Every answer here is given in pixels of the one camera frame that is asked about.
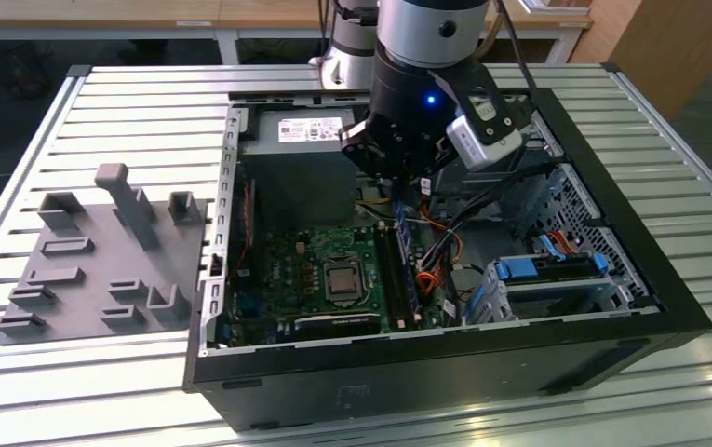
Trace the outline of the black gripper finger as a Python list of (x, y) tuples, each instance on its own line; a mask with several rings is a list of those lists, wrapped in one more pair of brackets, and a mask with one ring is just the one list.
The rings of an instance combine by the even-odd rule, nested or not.
[(343, 127), (339, 142), (340, 152), (370, 177), (392, 179), (400, 175), (400, 157), (384, 122), (366, 118)]
[(412, 134), (408, 143), (408, 180), (430, 177), (458, 157), (447, 136)]

